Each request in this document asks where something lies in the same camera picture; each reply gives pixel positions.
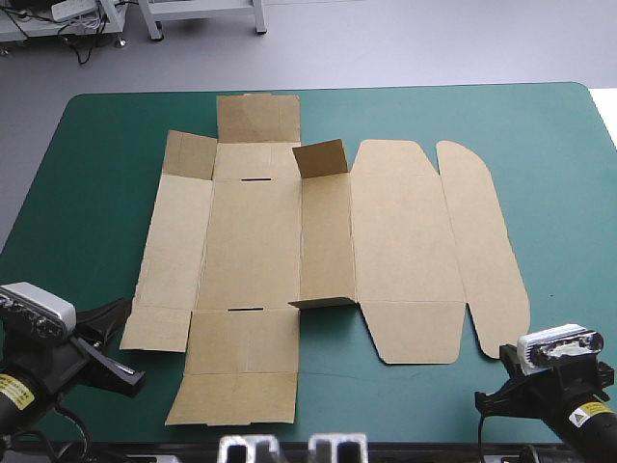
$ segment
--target folded cardboard flap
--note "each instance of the folded cardboard flap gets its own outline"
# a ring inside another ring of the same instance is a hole
[[[163,172],[173,176],[211,180],[216,149],[216,138],[170,130]]]
[[[302,178],[331,176],[349,172],[342,140],[331,140],[316,145],[294,148],[293,154],[296,157]]]

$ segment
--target yellow warning label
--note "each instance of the yellow warning label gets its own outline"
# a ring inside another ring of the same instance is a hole
[[[35,399],[25,384],[9,374],[0,373],[0,394],[8,397],[19,410],[23,410]]]
[[[601,402],[587,402],[578,407],[590,417],[599,415],[600,413],[613,413],[613,411]]]

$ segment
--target warning sticker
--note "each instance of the warning sticker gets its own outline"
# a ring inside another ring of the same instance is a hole
[[[25,384],[4,373],[0,373],[0,394],[8,397],[19,410],[26,408],[35,399],[35,395]]]
[[[613,411],[601,402],[583,403],[570,414],[570,422],[576,427],[581,427],[591,417],[595,417],[600,413],[613,413]]]

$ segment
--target cardboard panel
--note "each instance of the cardboard panel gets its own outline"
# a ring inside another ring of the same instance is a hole
[[[219,96],[217,102],[223,143],[300,141],[297,95]]]
[[[437,153],[473,324],[484,353],[498,358],[500,345],[529,329],[523,278],[484,162],[453,142],[439,142]]]
[[[211,180],[216,147],[216,138],[170,130],[167,134],[163,172]]]
[[[300,192],[300,180],[217,180],[197,310],[298,299]]]
[[[451,364],[459,356],[464,302],[364,302],[362,314],[387,364]]]
[[[302,178],[345,174],[347,158],[342,140],[317,143],[293,150]]]
[[[211,180],[161,176],[121,348],[185,350],[211,197]]]
[[[440,179],[417,144],[391,144],[362,143],[351,175],[358,300],[463,302]]]
[[[185,374],[297,372],[298,311],[193,314]]]
[[[352,173],[355,177],[437,175],[420,145],[408,140],[364,140],[356,154]]]
[[[191,311],[133,305],[120,349],[184,352]]]
[[[322,299],[323,306],[332,305],[323,299],[355,300],[349,175],[303,179],[301,265],[302,301]]]
[[[220,143],[214,179],[299,178],[297,143]]]
[[[293,422],[298,373],[189,374],[166,424]]]

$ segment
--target gray floor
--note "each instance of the gray floor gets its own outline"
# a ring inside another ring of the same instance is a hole
[[[55,41],[0,59],[0,247],[67,101],[101,92],[577,81],[617,87],[615,0],[271,0],[249,17],[165,25],[79,68]]]

